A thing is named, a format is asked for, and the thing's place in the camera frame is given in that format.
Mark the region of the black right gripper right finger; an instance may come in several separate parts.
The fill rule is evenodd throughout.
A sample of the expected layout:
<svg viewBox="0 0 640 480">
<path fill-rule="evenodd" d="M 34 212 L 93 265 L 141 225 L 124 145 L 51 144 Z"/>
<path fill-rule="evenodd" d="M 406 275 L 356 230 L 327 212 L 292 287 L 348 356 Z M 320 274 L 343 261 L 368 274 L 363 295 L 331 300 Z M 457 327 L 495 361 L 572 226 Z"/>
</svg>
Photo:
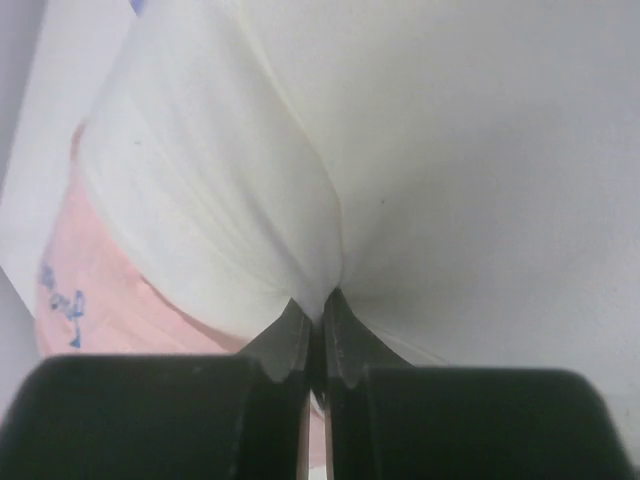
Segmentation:
<svg viewBox="0 0 640 480">
<path fill-rule="evenodd" d="M 331 479 L 629 479 L 601 396 L 563 370 L 418 367 L 344 295 L 321 320 Z"/>
</svg>

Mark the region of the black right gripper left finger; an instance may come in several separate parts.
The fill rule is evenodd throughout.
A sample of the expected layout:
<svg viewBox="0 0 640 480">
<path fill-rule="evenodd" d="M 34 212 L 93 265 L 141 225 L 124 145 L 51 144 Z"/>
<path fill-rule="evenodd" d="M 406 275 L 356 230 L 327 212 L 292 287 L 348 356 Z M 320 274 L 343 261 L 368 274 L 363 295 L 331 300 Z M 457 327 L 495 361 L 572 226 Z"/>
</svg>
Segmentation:
<svg viewBox="0 0 640 480">
<path fill-rule="evenodd" d="M 233 355 L 43 361 L 1 427 L 5 479 L 304 479 L 311 321 L 295 303 Z"/>
</svg>

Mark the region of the blue and pink printed pillowcase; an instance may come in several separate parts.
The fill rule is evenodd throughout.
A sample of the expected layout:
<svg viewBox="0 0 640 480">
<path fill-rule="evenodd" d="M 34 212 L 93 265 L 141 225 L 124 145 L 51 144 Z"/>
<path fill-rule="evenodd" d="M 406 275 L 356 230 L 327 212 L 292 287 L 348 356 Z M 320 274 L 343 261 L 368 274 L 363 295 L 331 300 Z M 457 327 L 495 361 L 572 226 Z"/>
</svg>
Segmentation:
<svg viewBox="0 0 640 480">
<path fill-rule="evenodd" d="M 150 1 L 76 131 L 48 355 L 232 353 L 336 276 L 326 176 L 237 1 Z"/>
</svg>

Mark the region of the white pillow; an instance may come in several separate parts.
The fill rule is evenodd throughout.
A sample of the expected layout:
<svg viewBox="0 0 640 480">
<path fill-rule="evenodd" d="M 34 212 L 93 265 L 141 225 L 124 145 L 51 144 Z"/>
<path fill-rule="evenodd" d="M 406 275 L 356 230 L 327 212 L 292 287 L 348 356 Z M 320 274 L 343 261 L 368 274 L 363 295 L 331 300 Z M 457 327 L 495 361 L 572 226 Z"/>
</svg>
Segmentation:
<svg viewBox="0 0 640 480">
<path fill-rule="evenodd" d="M 78 150 L 171 303 L 639 383 L 635 1 L 151 1 Z"/>
</svg>

